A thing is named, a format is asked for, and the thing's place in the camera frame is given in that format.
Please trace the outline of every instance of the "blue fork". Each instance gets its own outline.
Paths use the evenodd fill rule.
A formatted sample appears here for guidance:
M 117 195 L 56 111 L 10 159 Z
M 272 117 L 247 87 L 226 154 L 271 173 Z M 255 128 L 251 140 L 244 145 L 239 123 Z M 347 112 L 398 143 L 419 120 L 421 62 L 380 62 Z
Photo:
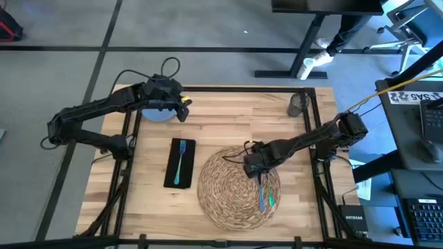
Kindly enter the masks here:
M 181 158 L 186 151 L 186 141 L 180 140 L 180 160 L 179 160 L 179 168 L 177 168 L 177 173 L 175 174 L 174 184 L 178 185 L 180 183 L 180 166 L 181 166 Z

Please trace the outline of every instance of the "office chair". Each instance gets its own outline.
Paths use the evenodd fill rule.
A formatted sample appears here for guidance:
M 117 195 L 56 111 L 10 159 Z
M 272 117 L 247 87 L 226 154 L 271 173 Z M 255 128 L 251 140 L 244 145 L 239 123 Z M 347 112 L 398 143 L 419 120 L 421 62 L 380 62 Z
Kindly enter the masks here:
M 427 48 L 432 48 L 443 40 L 443 19 L 428 6 L 416 6 L 407 8 L 414 0 L 409 0 L 405 4 L 388 12 L 387 16 L 392 22 L 392 26 L 379 28 L 377 33 L 381 34 L 388 30 L 397 41 L 384 44 L 372 45 L 363 49 L 366 53 L 372 48 L 399 48 L 401 56 L 400 69 L 391 73 L 392 77 L 397 76 L 406 68 L 406 63 L 413 50 L 418 55 L 424 55 Z

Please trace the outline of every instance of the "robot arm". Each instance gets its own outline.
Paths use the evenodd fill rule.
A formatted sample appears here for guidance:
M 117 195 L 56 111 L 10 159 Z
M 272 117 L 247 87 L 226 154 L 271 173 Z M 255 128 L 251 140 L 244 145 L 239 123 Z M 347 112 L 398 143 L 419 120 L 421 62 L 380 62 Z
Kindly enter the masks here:
M 48 122 L 48 140 L 57 146 L 74 140 L 93 145 L 102 151 L 109 150 L 114 159 L 128 159 L 132 152 L 125 136 L 106 136 L 85 131 L 80 128 L 81 122 L 116 111 L 126 113 L 138 109 L 174 109 L 180 122 L 184 122 L 189 114 L 187 106 L 192 101 L 180 95 L 182 90 L 177 81 L 154 75 L 147 82 L 117 90 L 107 98 L 64 108 Z
M 267 144 L 255 142 L 251 147 L 252 153 L 244 157 L 244 171 L 249 178 L 257 177 L 283 164 L 296 151 L 311 145 L 317 148 L 317 159 L 329 160 L 335 156 L 336 148 L 351 146 L 367 133 L 358 114 L 340 113 L 332 121 L 295 138 L 272 140 Z

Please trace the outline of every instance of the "round placemat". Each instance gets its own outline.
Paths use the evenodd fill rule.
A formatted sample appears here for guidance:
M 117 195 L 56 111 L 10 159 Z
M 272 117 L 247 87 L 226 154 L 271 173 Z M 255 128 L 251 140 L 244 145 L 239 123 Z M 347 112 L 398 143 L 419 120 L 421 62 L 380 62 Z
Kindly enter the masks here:
M 197 188 L 201 209 L 219 228 L 229 231 L 249 231 L 266 223 L 280 202 L 280 179 L 277 171 L 262 175 L 265 211 L 260 211 L 257 178 L 249 179 L 243 164 L 224 160 L 222 156 L 237 155 L 242 147 L 229 147 L 212 155 L 203 166 Z M 234 158 L 242 162 L 244 153 Z M 269 188 L 275 205 L 269 203 Z

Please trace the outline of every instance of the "white label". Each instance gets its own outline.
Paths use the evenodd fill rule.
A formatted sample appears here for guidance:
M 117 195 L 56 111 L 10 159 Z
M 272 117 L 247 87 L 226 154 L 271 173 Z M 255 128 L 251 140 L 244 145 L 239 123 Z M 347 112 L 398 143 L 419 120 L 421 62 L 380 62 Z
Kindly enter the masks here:
M 419 91 L 389 91 L 391 104 L 420 104 L 421 100 L 439 100 L 443 98 L 441 92 L 419 92 Z
M 430 200 L 430 199 L 418 199 L 418 202 L 420 202 L 420 203 L 437 203 L 436 200 Z

